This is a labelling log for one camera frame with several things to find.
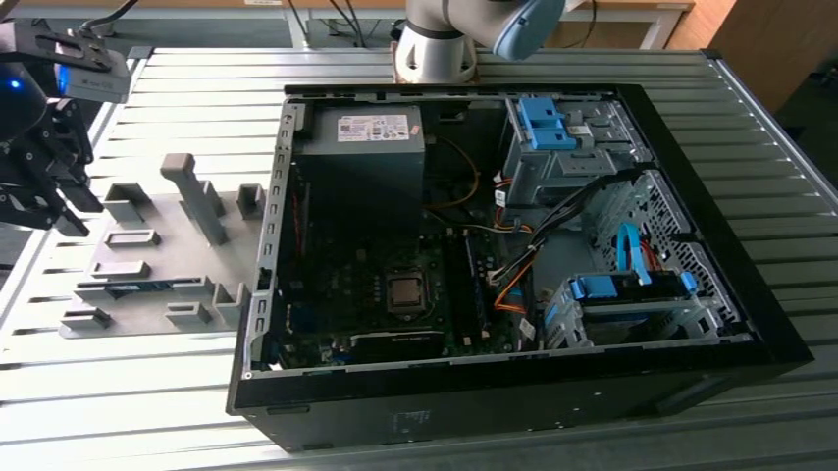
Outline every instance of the table surface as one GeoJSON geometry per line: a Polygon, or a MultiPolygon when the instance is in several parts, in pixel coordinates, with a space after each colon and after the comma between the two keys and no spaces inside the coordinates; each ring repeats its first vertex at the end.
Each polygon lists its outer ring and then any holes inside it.
{"type": "MultiPolygon", "coordinates": [[[[117,7],[123,0],[22,0],[23,7],[31,6],[61,6],[61,7],[117,7]]],[[[405,8],[406,0],[353,0],[355,8],[405,8]]],[[[333,8],[329,0],[295,0],[298,8],[333,8]]],[[[690,10],[696,0],[597,0],[597,4],[605,9],[676,9],[690,10]]],[[[245,0],[143,0],[138,8],[238,8],[247,6],[245,0]]],[[[255,8],[275,8],[265,5],[255,8]]],[[[590,8],[588,2],[581,8],[590,8]]]]}
{"type": "MultiPolygon", "coordinates": [[[[836,469],[837,200],[724,63],[686,52],[564,50],[518,65],[484,54],[481,64],[488,82],[646,87],[816,361],[661,420],[289,456],[225,412],[235,333],[58,335],[103,229],[90,215],[87,239],[34,235],[0,293],[4,469],[836,469]]],[[[106,106],[93,130],[98,196],[130,181],[175,192],[157,171],[167,152],[193,152],[219,191],[267,184],[283,86],[390,81],[387,52],[358,49],[161,49],[131,67],[129,103],[106,106]]]]}

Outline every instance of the open computer tower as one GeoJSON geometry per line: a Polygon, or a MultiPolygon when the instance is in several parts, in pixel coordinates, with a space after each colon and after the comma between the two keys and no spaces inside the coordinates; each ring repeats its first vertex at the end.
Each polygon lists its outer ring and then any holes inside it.
{"type": "Polygon", "coordinates": [[[677,413],[810,361],[642,87],[287,89],[229,411],[286,450],[677,413]]]}

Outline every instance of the blue led light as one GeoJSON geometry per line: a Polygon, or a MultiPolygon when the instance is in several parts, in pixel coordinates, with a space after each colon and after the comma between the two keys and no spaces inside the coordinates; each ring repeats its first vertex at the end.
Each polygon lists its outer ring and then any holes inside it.
{"type": "Polygon", "coordinates": [[[67,93],[67,84],[70,83],[70,69],[58,66],[58,91],[63,95],[67,93]]]}

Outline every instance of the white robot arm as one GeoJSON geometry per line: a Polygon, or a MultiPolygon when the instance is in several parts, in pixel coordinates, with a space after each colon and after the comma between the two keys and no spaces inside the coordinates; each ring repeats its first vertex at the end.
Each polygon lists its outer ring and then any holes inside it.
{"type": "Polygon", "coordinates": [[[471,41],[501,57],[532,56],[553,32],[565,0],[409,0],[395,52],[399,78],[411,83],[469,81],[471,41]]]}

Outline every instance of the orange wire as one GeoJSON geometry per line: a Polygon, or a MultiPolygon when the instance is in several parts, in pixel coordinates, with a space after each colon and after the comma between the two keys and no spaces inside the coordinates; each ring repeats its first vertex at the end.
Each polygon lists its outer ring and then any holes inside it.
{"type": "Polygon", "coordinates": [[[516,277],[513,278],[513,280],[510,281],[510,284],[508,285],[508,287],[504,289],[504,291],[501,291],[501,295],[498,296],[498,299],[496,299],[496,309],[501,309],[504,307],[517,307],[517,306],[509,306],[508,304],[504,304],[504,299],[505,297],[508,297],[508,294],[510,294],[510,291],[513,290],[513,287],[516,286],[516,284],[520,282],[520,280],[522,279],[522,276],[526,273],[526,270],[529,270],[529,268],[533,266],[533,262],[536,261],[536,258],[533,258],[526,265],[524,265],[524,267],[520,269],[518,274],[516,275],[516,277]]]}
{"type": "MultiPolygon", "coordinates": [[[[498,208],[498,210],[496,211],[496,227],[498,229],[504,229],[505,231],[514,229],[516,226],[505,226],[504,224],[501,224],[501,213],[504,211],[504,208],[498,208]]],[[[522,231],[525,231],[529,234],[533,234],[533,227],[530,227],[528,224],[522,224],[522,231]]]]}
{"type": "Polygon", "coordinates": [[[481,172],[477,170],[477,165],[474,165],[474,160],[471,160],[471,157],[469,156],[469,154],[466,153],[465,150],[462,150],[462,147],[459,147],[453,140],[450,140],[446,137],[442,137],[441,135],[437,136],[437,140],[439,140],[441,142],[445,142],[447,145],[450,145],[454,150],[457,151],[457,153],[462,156],[462,158],[466,160],[466,162],[469,163],[469,167],[471,167],[471,172],[474,174],[474,181],[471,182],[471,191],[469,192],[469,194],[455,200],[455,201],[449,201],[447,203],[435,203],[435,204],[429,204],[425,206],[426,209],[446,209],[446,208],[453,208],[458,205],[461,205],[462,203],[465,203],[469,199],[471,199],[471,196],[474,196],[474,193],[477,193],[477,189],[481,187],[481,172]]]}
{"type": "Polygon", "coordinates": [[[526,314],[526,311],[520,308],[518,306],[512,306],[509,304],[498,304],[496,306],[496,309],[500,311],[512,311],[512,312],[518,312],[520,314],[526,314]]]}
{"type": "Polygon", "coordinates": [[[653,250],[653,247],[645,240],[641,242],[641,246],[644,248],[644,252],[646,254],[646,258],[653,267],[653,270],[662,270],[664,265],[661,264],[661,260],[658,260],[658,255],[656,255],[656,251],[653,250]]]}

